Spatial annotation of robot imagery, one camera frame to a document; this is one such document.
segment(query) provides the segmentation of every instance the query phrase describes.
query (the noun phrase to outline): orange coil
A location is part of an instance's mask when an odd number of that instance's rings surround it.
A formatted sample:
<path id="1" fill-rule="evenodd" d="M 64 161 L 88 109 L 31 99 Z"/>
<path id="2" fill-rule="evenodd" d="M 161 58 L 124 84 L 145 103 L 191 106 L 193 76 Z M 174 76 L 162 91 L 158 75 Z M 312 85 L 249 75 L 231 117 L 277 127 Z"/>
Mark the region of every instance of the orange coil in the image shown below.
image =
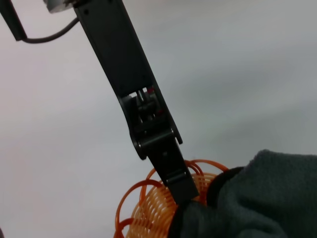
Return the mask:
<path id="1" fill-rule="evenodd" d="M 214 174 L 204 173 L 197 163 L 207 163 L 219 168 L 222 171 L 228 170 L 227 167 L 209 160 L 185 161 L 186 165 L 195 173 L 192 174 L 195 185 L 199 191 L 199 196 L 194 200 L 206 205 L 206 194 L 212 180 L 216 177 Z M 138 182 L 132 186 L 124 195 L 117 209 L 115 216 L 115 234 L 114 238 L 166 238 L 168 229 L 174 217 L 177 205 L 175 204 L 169 190 L 162 184 L 151 180 L 155 173 L 152 169 L 146 180 Z M 153 185 L 148 193 L 146 188 Z M 130 218 L 120 221 L 120 210 L 126 197 L 136 188 L 142 187 L 140 200 L 134 208 Z M 126 236 L 123 235 L 124 227 L 130 226 Z"/>

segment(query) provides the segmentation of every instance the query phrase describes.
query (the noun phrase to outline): metal mount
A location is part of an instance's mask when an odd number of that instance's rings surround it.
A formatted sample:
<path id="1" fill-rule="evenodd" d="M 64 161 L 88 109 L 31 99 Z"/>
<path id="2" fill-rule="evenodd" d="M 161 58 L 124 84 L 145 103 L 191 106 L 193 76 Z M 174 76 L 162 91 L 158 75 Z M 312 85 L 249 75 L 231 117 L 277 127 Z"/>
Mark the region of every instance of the metal mount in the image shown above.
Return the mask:
<path id="1" fill-rule="evenodd" d="M 120 102 L 134 147 L 148 157 L 176 203 L 198 195 L 182 139 L 121 0 L 91 0 L 75 12 Z"/>

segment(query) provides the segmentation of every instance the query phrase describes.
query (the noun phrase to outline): orange spiral cord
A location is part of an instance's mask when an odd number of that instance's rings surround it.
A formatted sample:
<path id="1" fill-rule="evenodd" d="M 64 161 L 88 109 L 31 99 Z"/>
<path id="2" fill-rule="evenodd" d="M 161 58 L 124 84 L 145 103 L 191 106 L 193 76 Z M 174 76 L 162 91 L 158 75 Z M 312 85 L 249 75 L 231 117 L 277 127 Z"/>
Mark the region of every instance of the orange spiral cord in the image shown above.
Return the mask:
<path id="1" fill-rule="evenodd" d="M 194 200 L 206 205 L 206 194 L 209 184 L 216 177 L 215 174 L 205 173 L 197 163 L 206 163 L 216 168 L 226 171 L 227 167 L 209 160 L 185 161 L 186 165 L 194 171 L 192 174 L 194 183 L 199 191 L 199 196 Z M 115 234 L 114 238 L 166 238 L 169 226 L 172 222 L 174 213 L 177 209 L 169 190 L 162 184 L 162 181 L 152 180 L 155 173 L 152 169 L 146 180 L 133 185 L 123 196 L 118 205 L 115 216 Z M 147 193 L 147 186 L 153 187 Z M 138 187 L 141 188 L 140 199 L 134 208 L 130 218 L 120 221 L 120 210 L 127 196 Z M 126 236 L 123 235 L 123 229 L 129 226 Z"/>

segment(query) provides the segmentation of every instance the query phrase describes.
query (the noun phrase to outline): black metal bracket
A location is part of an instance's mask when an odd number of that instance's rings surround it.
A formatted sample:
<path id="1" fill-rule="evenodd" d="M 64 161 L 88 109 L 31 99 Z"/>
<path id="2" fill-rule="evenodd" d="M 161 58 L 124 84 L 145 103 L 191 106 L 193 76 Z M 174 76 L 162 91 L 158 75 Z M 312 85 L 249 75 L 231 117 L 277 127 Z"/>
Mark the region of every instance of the black metal bracket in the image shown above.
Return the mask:
<path id="1" fill-rule="evenodd" d="M 91 0 L 75 12 L 120 102 L 134 147 L 149 157 L 176 203 L 198 195 L 182 139 L 121 0 Z"/>

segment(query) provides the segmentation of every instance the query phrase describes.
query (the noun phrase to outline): wire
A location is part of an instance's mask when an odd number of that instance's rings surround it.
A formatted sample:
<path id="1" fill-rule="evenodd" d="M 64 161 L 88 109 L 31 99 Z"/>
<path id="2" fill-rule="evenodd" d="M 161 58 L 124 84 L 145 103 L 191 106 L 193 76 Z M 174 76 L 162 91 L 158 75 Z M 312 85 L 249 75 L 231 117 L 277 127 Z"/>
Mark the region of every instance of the wire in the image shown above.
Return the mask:
<path id="1" fill-rule="evenodd" d="M 144 180 L 144 181 L 141 181 L 141 182 L 138 182 L 136 183 L 135 185 L 133 185 L 126 193 L 125 195 L 123 196 L 123 198 L 121 199 L 120 203 L 119 203 L 119 206 L 118 206 L 118 209 L 117 209 L 117 212 L 116 212 L 116 215 L 115 215 L 115 229 L 116 230 L 119 230 L 119 227 L 120 227 L 120 210 L 121 210 L 121 207 L 122 207 L 122 204 L 124 202 L 124 200 L 127 198 L 127 196 L 133 191 L 135 190 L 136 188 L 138 187 L 141 187 L 141 186 L 144 186 L 144 185 L 153 185 L 155 187 L 162 187 L 162 184 L 158 181 L 155 181 L 155 180 Z"/>
<path id="2" fill-rule="evenodd" d="M 40 43 L 46 43 L 46 42 L 53 41 L 53 40 L 65 35 L 78 22 L 79 22 L 79 19 L 76 17 L 65 28 L 63 28 L 61 31 L 59 31 L 51 36 L 47 36 L 47 37 L 43 37 L 43 38 L 26 38 L 26 39 L 23 39 L 23 41 L 25 43 L 29 43 L 29 44 L 40 44 Z"/>
<path id="3" fill-rule="evenodd" d="M 206 205 L 207 189 L 216 175 L 203 172 L 197 163 L 207 163 L 222 171 L 226 171 L 228 168 L 210 160 L 186 160 L 185 163 L 187 167 L 195 172 L 192 176 L 200 192 L 200 196 L 194 198 L 194 200 Z M 116 211 L 114 238 L 125 238 L 122 231 L 126 226 L 130 226 L 130 230 L 127 234 L 129 238 L 134 237 L 134 234 L 137 234 L 138 237 L 142 235 L 145 235 L 144 237 L 153 237 L 154 234 L 158 238 L 167 237 L 168 228 L 177 209 L 177 205 L 168 190 L 155 189 L 146 194 L 148 185 L 153 185 L 156 188 L 165 188 L 161 181 L 158 182 L 151 179 L 155 172 L 155 169 L 152 169 L 146 177 L 146 180 L 133 185 L 123 196 Z M 138 205 L 135 207 L 130 218 L 120 221 L 122 204 L 127 196 L 138 187 L 142 187 Z"/>

